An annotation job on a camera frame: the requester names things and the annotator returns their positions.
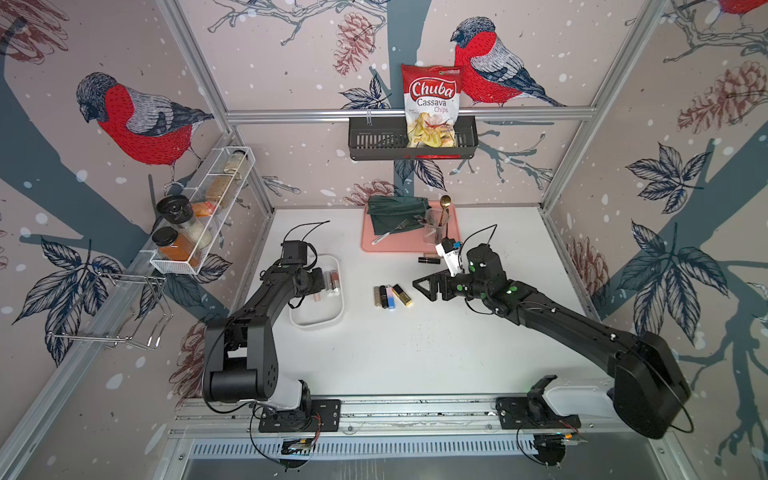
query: glass cup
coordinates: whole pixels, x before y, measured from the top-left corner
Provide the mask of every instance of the glass cup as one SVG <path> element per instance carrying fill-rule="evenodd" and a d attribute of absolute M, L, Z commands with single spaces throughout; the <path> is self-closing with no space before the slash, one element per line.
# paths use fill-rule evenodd
<path fill-rule="evenodd" d="M 442 212 L 442 208 L 430 208 L 424 218 L 427 224 L 424 226 L 424 242 L 437 245 L 448 234 L 448 220 L 450 215 Z"/>

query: black wall basket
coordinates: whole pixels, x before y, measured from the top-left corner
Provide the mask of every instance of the black wall basket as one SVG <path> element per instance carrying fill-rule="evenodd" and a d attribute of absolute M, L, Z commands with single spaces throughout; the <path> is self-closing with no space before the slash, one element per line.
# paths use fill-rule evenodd
<path fill-rule="evenodd" d="M 478 148 L 475 117 L 456 119 L 456 147 L 408 148 L 408 128 L 404 117 L 365 117 L 349 119 L 349 156 L 355 161 L 468 159 Z"/>

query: chip bag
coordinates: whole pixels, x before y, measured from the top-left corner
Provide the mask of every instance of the chip bag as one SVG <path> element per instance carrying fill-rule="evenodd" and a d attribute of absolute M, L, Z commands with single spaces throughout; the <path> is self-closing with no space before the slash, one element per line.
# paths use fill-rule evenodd
<path fill-rule="evenodd" d="M 402 66 L 408 146 L 455 147 L 462 67 Z"/>

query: red bird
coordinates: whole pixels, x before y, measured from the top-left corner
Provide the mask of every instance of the red bird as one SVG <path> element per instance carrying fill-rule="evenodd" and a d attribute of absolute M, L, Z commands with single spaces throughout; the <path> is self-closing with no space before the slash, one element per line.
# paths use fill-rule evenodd
<path fill-rule="evenodd" d="M 720 11 L 716 13 L 717 17 L 715 17 L 715 19 L 712 21 L 712 23 L 710 23 L 710 26 L 708 26 L 706 30 L 714 30 L 714 23 L 717 22 L 723 13 L 739 15 L 739 23 L 741 26 L 737 31 L 744 30 L 745 28 L 752 28 L 752 25 L 744 24 L 744 14 L 749 13 L 755 8 L 768 3 L 768 0 L 693 0 L 692 2 L 688 2 L 685 5 L 681 5 L 680 10 L 685 10 L 686 8 L 690 8 L 694 5 L 699 5 L 700 3 L 707 1 L 712 3 L 716 2 L 720 6 Z"/>
<path fill-rule="evenodd" d="M 510 98 L 539 98 L 555 107 L 564 105 L 547 96 L 531 78 L 523 61 L 509 51 L 496 35 L 496 26 L 486 17 L 467 18 L 458 24 L 454 65 L 463 66 L 462 90 L 475 101 L 500 107 Z"/>
<path fill-rule="evenodd" d="M 174 164 L 190 148 L 197 127 L 214 116 L 162 95 L 143 94 L 104 73 L 92 73 L 78 85 L 85 121 L 96 119 L 129 157 L 143 164 Z"/>

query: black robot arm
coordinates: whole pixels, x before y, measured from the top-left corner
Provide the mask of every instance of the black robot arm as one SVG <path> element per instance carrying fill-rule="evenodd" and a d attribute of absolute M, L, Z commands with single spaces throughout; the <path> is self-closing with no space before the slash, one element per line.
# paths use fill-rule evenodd
<path fill-rule="evenodd" d="M 283 256 L 261 274 L 262 284 L 246 304 L 227 319 L 208 323 L 203 396 L 208 402 L 267 400 L 277 385 L 277 353 L 272 325 L 289 301 L 325 287 L 323 271 L 305 266 L 310 243 L 283 243 Z M 229 357 L 240 347 L 247 356 Z"/>
<path fill-rule="evenodd" d="M 454 240 L 446 240 L 452 246 Z M 507 280 L 498 254 L 483 243 L 467 252 L 469 273 L 448 270 L 413 282 L 431 301 L 479 299 L 490 313 L 537 330 L 580 353 L 614 378 L 609 392 L 619 417 L 638 433 L 659 439 L 670 427 L 690 387 L 667 343 L 613 329 L 553 302 L 534 287 Z M 429 290 L 421 286 L 428 280 Z"/>

